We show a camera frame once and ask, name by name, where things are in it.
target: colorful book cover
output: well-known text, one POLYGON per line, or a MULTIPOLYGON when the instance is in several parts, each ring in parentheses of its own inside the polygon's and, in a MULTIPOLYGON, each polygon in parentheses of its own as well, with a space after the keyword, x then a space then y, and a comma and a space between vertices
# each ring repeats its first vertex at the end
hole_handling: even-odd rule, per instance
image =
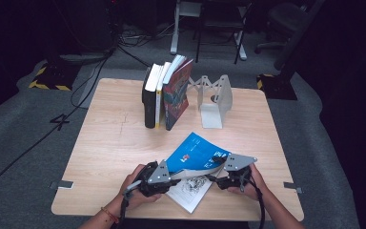
POLYGON ((193 60, 186 61, 173 73, 169 83, 163 86, 165 125, 168 131, 172 129, 177 119, 189 106, 186 91, 192 68, 193 60))
POLYGON ((228 156, 230 152, 213 145, 203 137, 191 133, 166 160, 173 179, 198 177, 214 173, 223 163, 213 156, 228 156))

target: blue magazine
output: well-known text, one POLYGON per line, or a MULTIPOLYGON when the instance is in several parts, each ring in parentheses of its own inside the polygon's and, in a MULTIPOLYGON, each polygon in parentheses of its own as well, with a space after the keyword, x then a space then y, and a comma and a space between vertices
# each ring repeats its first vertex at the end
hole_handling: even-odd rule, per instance
POLYGON ((221 149, 201 136, 191 133, 166 160, 173 179, 198 177, 222 168, 223 163, 213 161, 213 156, 228 156, 221 149))

